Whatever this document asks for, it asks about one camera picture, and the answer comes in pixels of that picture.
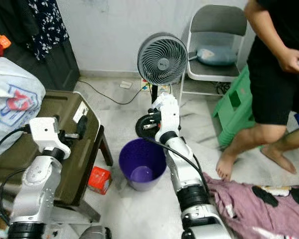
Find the black shorts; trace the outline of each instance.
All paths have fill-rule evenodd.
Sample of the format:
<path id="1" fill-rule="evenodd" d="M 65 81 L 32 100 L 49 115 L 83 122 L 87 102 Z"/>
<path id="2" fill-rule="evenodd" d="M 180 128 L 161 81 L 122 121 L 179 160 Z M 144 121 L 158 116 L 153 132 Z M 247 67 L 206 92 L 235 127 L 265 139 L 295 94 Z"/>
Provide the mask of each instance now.
<path id="1" fill-rule="evenodd" d="M 283 72 L 277 59 L 258 38 L 247 63 L 255 121 L 286 125 L 290 111 L 299 113 L 299 75 Z"/>

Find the black cable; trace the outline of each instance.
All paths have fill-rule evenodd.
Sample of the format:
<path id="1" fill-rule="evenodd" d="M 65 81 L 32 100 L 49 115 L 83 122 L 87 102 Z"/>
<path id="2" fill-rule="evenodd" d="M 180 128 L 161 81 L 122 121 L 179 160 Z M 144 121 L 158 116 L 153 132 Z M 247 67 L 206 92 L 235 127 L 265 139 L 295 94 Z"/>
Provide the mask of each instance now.
<path id="1" fill-rule="evenodd" d="M 208 189 L 208 186 L 207 186 L 207 182 L 206 182 L 206 180 L 204 178 L 202 170 L 200 169 L 201 167 L 200 167 L 200 164 L 199 164 L 199 162 L 198 162 L 198 160 L 197 160 L 196 157 L 194 157 L 194 158 L 195 158 L 195 160 L 197 160 L 196 162 L 197 162 L 197 165 L 198 165 L 199 168 L 197 168 L 197 166 L 195 164 L 193 164 L 188 158 L 186 158 L 184 155 L 180 154 L 176 150 L 172 149 L 171 147 L 168 147 L 168 146 L 166 146 L 166 145 L 164 145 L 162 143 L 159 143 L 159 142 L 155 141 L 154 139 L 151 139 L 151 138 L 148 138 L 148 137 L 143 137 L 143 139 L 146 140 L 146 141 L 149 141 L 151 143 L 157 144 L 157 145 L 159 145 L 159 146 L 161 146 L 161 147 L 163 147 L 163 148 L 165 148 L 165 149 L 173 152 L 174 154 L 177 154 L 179 157 L 181 157 L 187 163 L 189 163 L 198 172 L 198 174 L 199 174 L 199 176 L 200 176 L 200 178 L 201 178 L 201 180 L 202 180 L 202 182 L 204 184 L 205 191 L 206 191 L 207 195 L 209 196 L 209 189 Z"/>
<path id="2" fill-rule="evenodd" d="M 21 128 L 17 128 L 13 131 L 11 131 L 10 133 L 8 133 L 5 137 L 3 137 L 1 140 L 0 140 L 0 145 L 7 139 L 9 138 L 12 134 L 16 133 L 16 132 L 19 132 L 19 131 L 25 131 L 26 128 L 25 127 L 21 127 Z"/>
<path id="3" fill-rule="evenodd" d="M 113 100 L 111 97 L 108 97 L 108 96 L 106 96 L 106 95 L 104 95 L 103 93 L 101 93 L 101 92 L 99 92 L 98 90 L 96 90 L 93 86 L 91 86 L 91 84 L 90 83 L 88 83 L 88 82 L 85 82 L 85 81 L 80 81 L 80 80 L 78 80 L 78 82 L 82 82 L 82 83 L 85 83 L 85 84 L 87 84 L 87 85 L 89 85 L 93 90 L 95 90 L 97 93 L 99 93 L 100 95 L 102 95 L 102 96 L 104 96 L 104 97 L 106 97 L 106 98 L 108 98 L 109 100 L 111 100 L 111 101 L 113 101 L 113 102 L 115 102 L 116 104 L 119 104 L 119 105 L 128 105 L 130 102 L 132 102 L 134 99 L 135 99 L 135 97 L 142 91 L 142 89 L 143 88 L 145 88 L 145 86 L 147 86 L 149 83 L 147 83 L 146 85 L 144 85 L 134 96 L 133 96 L 133 98 L 130 100 L 130 101 L 128 101 L 128 102 L 126 102 L 126 103 L 121 103 L 121 102 L 117 102 L 117 101 L 115 101 L 115 100 Z"/>
<path id="4" fill-rule="evenodd" d="M 230 88 L 230 83 L 228 82 L 217 82 L 214 84 L 216 87 L 216 92 L 219 95 L 224 95 Z"/>
<path id="5" fill-rule="evenodd" d="M 26 168 L 17 170 L 17 171 L 15 171 L 15 172 L 9 174 L 9 175 L 5 178 L 4 182 L 1 183 L 1 186 L 0 186 L 0 209 L 1 209 L 1 211 L 3 212 L 3 214 L 5 214 L 5 212 L 4 212 L 4 208 L 3 208 L 3 189 L 4 189 L 4 186 L 6 185 L 7 181 L 8 181 L 11 177 L 13 177 L 15 174 L 22 173 L 22 172 L 24 172 L 25 170 L 26 170 Z"/>
<path id="6" fill-rule="evenodd" d="M 197 164 L 197 166 L 198 166 L 198 169 L 199 169 L 200 171 L 202 171 L 202 170 L 201 170 L 200 163 L 199 163 L 198 159 L 196 158 L 195 154 L 193 154 L 193 157 L 194 157 L 194 159 L 195 159 L 195 161 L 196 161 L 196 164 Z"/>
<path id="7" fill-rule="evenodd" d="M 19 132 L 19 131 L 25 131 L 27 130 L 27 127 L 21 127 L 21 128 L 17 128 L 13 131 L 11 131 L 10 133 L 8 133 L 5 137 L 3 137 L 1 140 L 0 140 L 0 145 L 7 139 L 9 138 L 12 134 L 16 133 L 16 132 Z M 0 208 L 0 217 L 4 220 L 4 222 L 9 225 L 9 218 L 6 216 L 5 212 L 1 210 Z"/>

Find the bare foot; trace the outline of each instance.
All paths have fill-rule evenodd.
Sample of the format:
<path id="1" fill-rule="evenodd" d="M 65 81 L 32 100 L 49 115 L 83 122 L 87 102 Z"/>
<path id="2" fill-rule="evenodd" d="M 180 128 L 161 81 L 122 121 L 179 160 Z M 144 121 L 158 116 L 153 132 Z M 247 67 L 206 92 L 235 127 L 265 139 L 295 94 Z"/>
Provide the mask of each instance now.
<path id="1" fill-rule="evenodd" d="M 263 147 L 260 151 L 264 156 L 278 164 L 281 168 L 287 170 L 292 174 L 297 173 L 294 165 L 288 159 L 286 159 L 281 152 L 274 149 L 274 147 L 267 145 Z"/>
<path id="2" fill-rule="evenodd" d="M 231 172 L 233 170 L 234 162 L 237 160 L 236 156 L 231 156 L 226 151 L 220 156 L 216 166 L 216 172 L 219 177 L 225 181 L 230 181 Z"/>

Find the green stool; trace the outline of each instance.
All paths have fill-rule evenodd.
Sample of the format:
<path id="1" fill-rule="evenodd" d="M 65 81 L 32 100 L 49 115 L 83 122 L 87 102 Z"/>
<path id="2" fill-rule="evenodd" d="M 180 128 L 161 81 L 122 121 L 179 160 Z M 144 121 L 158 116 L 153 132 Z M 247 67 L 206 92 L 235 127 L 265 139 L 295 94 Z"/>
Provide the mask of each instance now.
<path id="1" fill-rule="evenodd" d="M 213 116 L 219 119 L 222 127 L 222 132 L 218 136 L 221 146 L 229 145 L 238 131 L 255 124 L 251 105 L 252 94 L 249 71 L 246 66 L 218 102 L 213 113 Z"/>

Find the orange object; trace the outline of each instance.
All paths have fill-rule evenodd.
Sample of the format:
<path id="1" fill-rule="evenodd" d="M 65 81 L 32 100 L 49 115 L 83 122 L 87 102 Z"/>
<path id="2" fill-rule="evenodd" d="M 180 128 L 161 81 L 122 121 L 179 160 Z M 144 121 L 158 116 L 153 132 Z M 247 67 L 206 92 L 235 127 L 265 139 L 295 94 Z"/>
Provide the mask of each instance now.
<path id="1" fill-rule="evenodd" d="M 110 171 L 94 167 L 89 178 L 88 186 L 91 190 L 104 195 L 108 190 L 111 181 Z"/>
<path id="2" fill-rule="evenodd" d="M 5 35 L 0 35 L 0 44 L 4 49 L 6 49 L 10 47 L 11 42 Z"/>

